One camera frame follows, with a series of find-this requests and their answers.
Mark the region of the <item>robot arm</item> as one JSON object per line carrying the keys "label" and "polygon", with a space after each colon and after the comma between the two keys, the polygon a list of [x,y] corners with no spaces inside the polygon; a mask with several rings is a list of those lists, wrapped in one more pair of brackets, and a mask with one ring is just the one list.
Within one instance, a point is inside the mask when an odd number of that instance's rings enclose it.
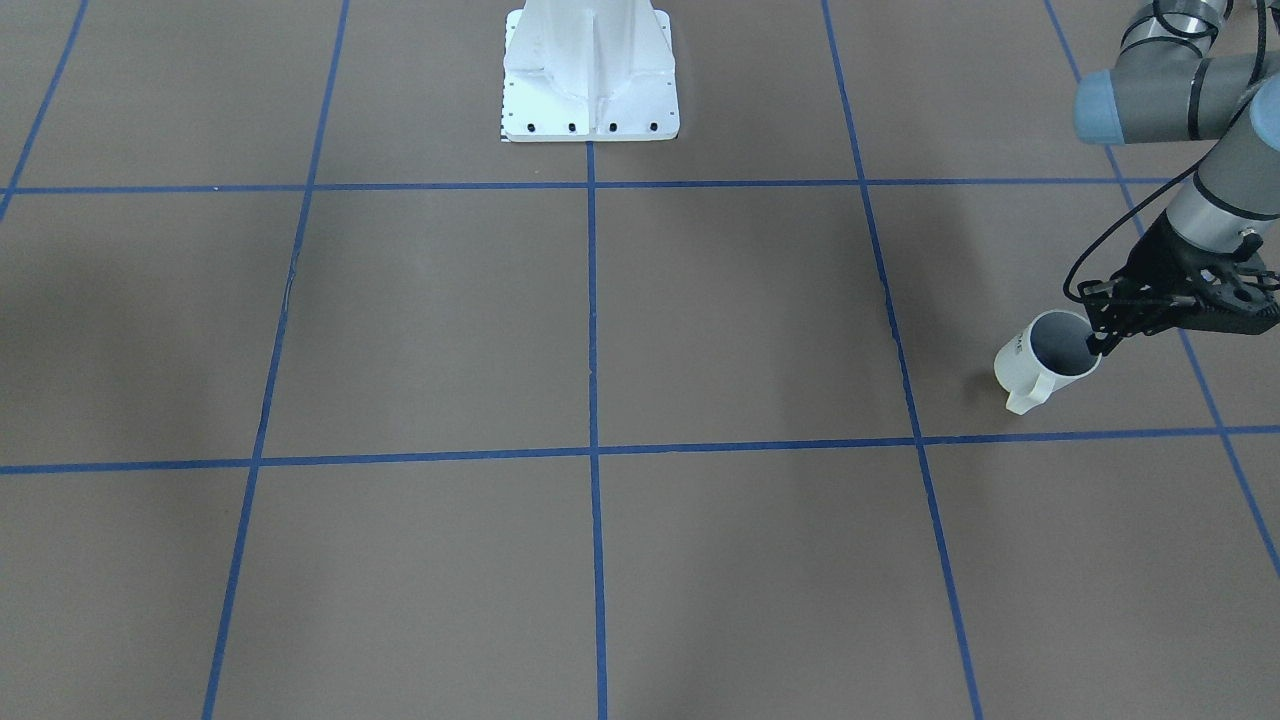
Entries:
{"label": "robot arm", "polygon": [[1083,142],[1210,142],[1165,184],[1172,200],[1120,269],[1064,281],[1085,309],[1094,356],[1137,334],[1262,334],[1277,324],[1277,273],[1261,255],[1277,224],[1277,54],[1260,40],[1251,54],[1213,56],[1231,12],[1230,1],[1147,1],[1114,67],[1076,86]]}

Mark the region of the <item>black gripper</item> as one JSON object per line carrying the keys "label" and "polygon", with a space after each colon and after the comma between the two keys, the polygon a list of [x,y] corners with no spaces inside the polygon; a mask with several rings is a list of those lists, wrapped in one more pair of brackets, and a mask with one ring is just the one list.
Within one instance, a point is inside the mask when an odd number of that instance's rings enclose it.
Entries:
{"label": "black gripper", "polygon": [[1105,357],[1135,334],[1179,328],[1222,334],[1263,334],[1277,325],[1277,274],[1260,250],[1263,240],[1245,231],[1228,252],[1199,249],[1161,217],[1130,251],[1116,281],[1078,286],[1092,334],[1091,355]]}

